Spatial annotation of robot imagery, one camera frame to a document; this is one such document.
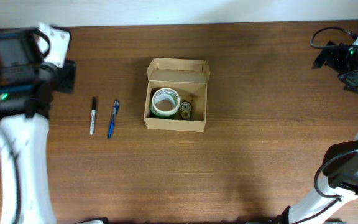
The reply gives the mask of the white black marker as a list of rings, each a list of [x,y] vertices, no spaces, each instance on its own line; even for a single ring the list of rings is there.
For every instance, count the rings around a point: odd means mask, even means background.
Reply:
[[[96,122],[96,107],[97,107],[97,98],[92,98],[92,105],[91,105],[91,119],[90,119],[90,126],[89,126],[89,133],[90,135],[94,134],[95,130],[95,122]]]

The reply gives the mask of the blue ballpoint pen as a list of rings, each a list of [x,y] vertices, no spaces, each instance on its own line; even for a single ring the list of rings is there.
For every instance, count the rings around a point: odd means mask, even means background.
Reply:
[[[113,136],[113,132],[114,132],[114,127],[115,127],[115,122],[116,122],[116,117],[119,111],[119,100],[116,99],[114,101],[114,105],[113,105],[113,109],[112,109],[112,116],[111,116],[111,122],[109,125],[109,130],[108,130],[108,139],[111,139]]]

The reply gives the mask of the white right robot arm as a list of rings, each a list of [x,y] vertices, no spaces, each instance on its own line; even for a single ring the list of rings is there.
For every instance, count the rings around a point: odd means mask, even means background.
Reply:
[[[358,34],[345,31],[352,44],[310,43],[321,52],[313,68],[328,66],[338,74],[344,89],[358,94]],[[313,188],[297,204],[288,206],[273,223],[330,223],[345,204],[358,199],[358,132],[354,140],[333,144],[326,151],[313,179]]]

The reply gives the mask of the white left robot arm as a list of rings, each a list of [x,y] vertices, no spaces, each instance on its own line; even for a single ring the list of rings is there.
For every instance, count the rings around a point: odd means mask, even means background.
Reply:
[[[47,174],[53,94],[72,93],[71,32],[40,23],[0,32],[2,223],[55,223]]]

